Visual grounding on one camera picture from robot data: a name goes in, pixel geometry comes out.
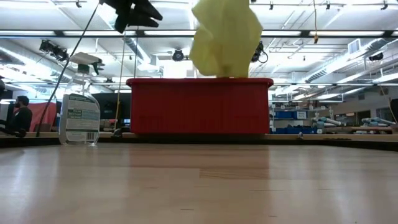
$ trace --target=red bin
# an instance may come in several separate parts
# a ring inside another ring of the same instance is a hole
[[[131,132],[267,134],[269,78],[132,78]]]

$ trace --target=yellow cloth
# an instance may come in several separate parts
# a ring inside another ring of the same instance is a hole
[[[262,27],[248,0],[200,0],[190,58],[202,75],[248,77]]]

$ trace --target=bottle label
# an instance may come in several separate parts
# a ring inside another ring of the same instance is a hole
[[[97,104],[81,95],[69,95],[67,139],[69,141],[94,141],[100,128],[100,109]]]

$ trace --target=red curtain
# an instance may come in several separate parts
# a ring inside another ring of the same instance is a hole
[[[36,124],[40,123],[40,117],[42,116],[46,104],[47,103],[29,103],[29,105],[27,106],[32,111],[33,114],[29,131],[34,131]],[[50,103],[49,108],[45,113],[43,124],[50,124],[52,126],[56,115],[57,115],[57,104]]]

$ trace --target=table surface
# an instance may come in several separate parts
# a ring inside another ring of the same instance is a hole
[[[0,223],[395,223],[398,153],[98,144],[0,151]]]

